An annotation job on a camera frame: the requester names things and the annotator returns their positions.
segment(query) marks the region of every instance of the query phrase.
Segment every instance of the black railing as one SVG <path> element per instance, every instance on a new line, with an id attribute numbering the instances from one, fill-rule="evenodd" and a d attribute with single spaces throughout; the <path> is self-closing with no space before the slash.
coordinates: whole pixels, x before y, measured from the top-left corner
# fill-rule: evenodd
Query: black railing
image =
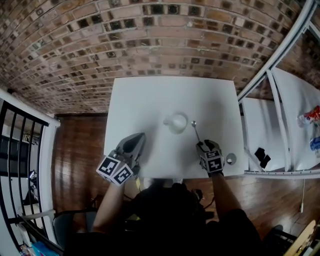
<path id="1" fill-rule="evenodd" d="M 24 131 L 25 131 L 25 127 L 26 127 L 26 121 L 30 120 L 32 122 L 32 126 L 31 126 L 31 130 L 28 131 L 30 132 L 30 138 L 29 138 L 29 144 L 27 147 L 27 180 L 28 180 L 28 200 L 29 200 L 29 204 L 30 204 L 30 208 L 31 208 L 31 212 L 32 214 L 34 213 L 34 208 L 33 208 L 33 201 L 32 200 L 32 192 L 31 192 L 31 169 L 30 169 L 30 163 L 31 163 L 31 151 L 32 151 L 32 144 L 33 144 L 33 137 L 34 137 L 34 130 L 35 130 L 35 125 L 39 124 L 41 125 L 40 128 L 40 135 L 39 135 L 39 139 L 38 139 L 38 150 L 37 150 L 37 162 L 36 162 L 36 181 L 34 182 L 36 189 L 37 189 L 37 201 L 38 201 L 38 205 L 39 205 L 39 211 L 40 213 L 42 212 L 42 207 L 41 207 L 41 199 L 40 199 L 40 187 L 39 187 L 39 172 L 40 172 L 40 165 L 39 165 L 39 161 L 40 161 L 40 147 L 41 147 L 41 139 L 42 139 L 42 133 L 43 133 L 43 129 L 44 126 L 49 126 L 49 124 L 11 104 L 9 104 L 8 102 L 4 101 L 2 108 L 1 108 L 1 112 L 0 112 L 0 131 L 3 130 L 4 127 L 4 123 L 5 123 L 5 118 L 6 118 L 6 114 L 7 111 L 11 111 L 13 112 L 13 118 L 12 118 L 12 123 L 11 123 L 11 130 L 10 130 L 10 137 L 9 137 L 9 141 L 8 141 L 8 148 L 7 148 L 7 165 L 6 165 L 6 169 L 7 169 L 7 177 L 8 177 L 8 182 L 9 182 L 9 193 L 10 193 L 10 199 L 11 199 L 11 204 L 12 204 L 12 208 L 13 208 L 13 213 L 14 213 L 14 218 L 9 218 L 8 217 L 8 213 L 6 210 L 6 206 L 5 206 L 5 202 L 4 202 L 4 197 L 3 197 L 3 189 L 1 186 L 1 182 L 0 182 L 0 208 L 1 208 L 1 212 L 4 218 L 4 222 L 6 224 L 6 227 L 8 229 L 8 232 L 12 238 L 12 241 L 14 243 L 14 245 L 16 246 L 17 249 L 19 249 L 20 245 L 17 242 L 17 239 L 14 235 L 13 229 L 12 229 L 12 224 L 16 224 L 19 219 L 19 216 L 17 215 L 16 212 L 16 207 L 15 207 L 15 201 L 14 201 L 14 196 L 13 196 L 13 192 L 12 192 L 12 161 L 13 158 L 12 157 L 12 143 L 13 143 L 13 134 L 14 134 L 14 128 L 15 128 L 15 124 L 16 124 L 16 120 L 17 120 L 17 115 L 23 117 L 23 121 L 22 121 L 22 126 L 21 126 L 21 133 L 20 133 L 20 138 L 19 138 L 19 143 L 18 143 L 18 156 L 17 156 L 17 177 L 18 177 L 18 189 L 19 189 L 19 199 L 20 199 L 20 204 L 21 204 L 21 209 L 22 209 L 22 215 L 25 216 L 26 215 L 26 211 L 25 211 L 25 204 L 24 204 L 24 200 L 23 200 L 23 195 L 22 195 L 22 185 L 21 185 L 21 179 L 24 179 L 24 177 L 22 177 L 22 170 L 21 170 L 21 166 L 22 166 L 22 145 L 23 143 L 26 143 L 25 141 L 23 141 L 23 137 L 24 137 Z M 43 235 L 45 237 L 48 237 L 47 234 L 47 230 L 45 227 L 45 222 L 43 217 L 41 217 L 41 221 L 42 221 L 42 225 L 43 225 L 43 229 L 40 229 L 37 227 L 37 222 L 36 220 L 34 220 L 34 222 L 29 221 L 28 223 L 33 226 L 34 229 L 38 230 L 38 232 L 43 233 Z"/>

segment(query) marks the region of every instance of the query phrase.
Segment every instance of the black chair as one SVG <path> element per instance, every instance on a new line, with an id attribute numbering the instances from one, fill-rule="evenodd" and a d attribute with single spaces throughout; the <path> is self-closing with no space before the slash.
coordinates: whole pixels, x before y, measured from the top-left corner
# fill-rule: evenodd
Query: black chair
<path id="1" fill-rule="evenodd" d="M 98 211 L 96 208 L 96 200 L 97 197 L 91 202 L 89 207 L 83 210 L 66 210 L 55 215 L 52 222 L 53 232 L 57 244 L 62 249 L 65 249 L 67 239 L 75 232 L 73 230 L 75 214 L 85 214 L 86 230 L 91 232 Z"/>
<path id="2" fill-rule="evenodd" d="M 296 236 L 284 232 L 282 225 L 275 226 L 262 242 L 265 255 L 284 255 L 296 239 Z"/>

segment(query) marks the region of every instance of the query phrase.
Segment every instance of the person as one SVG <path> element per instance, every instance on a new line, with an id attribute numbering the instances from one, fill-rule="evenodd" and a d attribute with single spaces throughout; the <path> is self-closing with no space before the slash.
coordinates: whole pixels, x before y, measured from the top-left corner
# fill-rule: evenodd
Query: person
<path id="1" fill-rule="evenodd" d="M 259 234 L 223 174 L 210 176 L 219 222 L 206 224 L 204 208 L 184 184 L 163 187 L 155 182 L 126 205 L 125 186 L 111 183 L 96 213 L 92 232 L 75 234 L 64 255 L 102 255 L 110 251 L 132 252 L 135 248 L 152 253 L 262 255 Z M 124 220 L 133 213 L 140 218 L 136 221 L 139 225 L 135 231 L 125 231 Z"/>

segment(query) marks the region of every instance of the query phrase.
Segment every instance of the metal spoon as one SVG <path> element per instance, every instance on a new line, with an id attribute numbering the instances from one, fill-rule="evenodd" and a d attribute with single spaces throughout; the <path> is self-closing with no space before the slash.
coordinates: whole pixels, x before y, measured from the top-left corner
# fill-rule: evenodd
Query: metal spoon
<path id="1" fill-rule="evenodd" d="M 191 122 L 191 125 L 192 125 L 192 127 L 194 128 L 194 130 L 195 130 L 195 134 L 196 134 L 196 137 L 198 138 L 198 141 L 201 142 L 201 141 L 200 141 L 200 138 L 199 138 L 199 135 L 198 135 L 198 132 L 197 132 L 197 129 L 196 129 L 197 122 L 196 122 L 196 121 L 192 121 L 192 122 Z"/>

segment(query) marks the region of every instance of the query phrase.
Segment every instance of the white cup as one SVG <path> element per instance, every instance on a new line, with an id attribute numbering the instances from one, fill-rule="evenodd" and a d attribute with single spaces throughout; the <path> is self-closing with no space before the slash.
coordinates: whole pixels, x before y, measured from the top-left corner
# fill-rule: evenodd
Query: white cup
<path id="1" fill-rule="evenodd" d="M 187 127 L 188 118 L 184 113 L 174 113 L 167 115 L 163 124 L 168 126 L 169 131 L 173 134 L 181 134 Z"/>

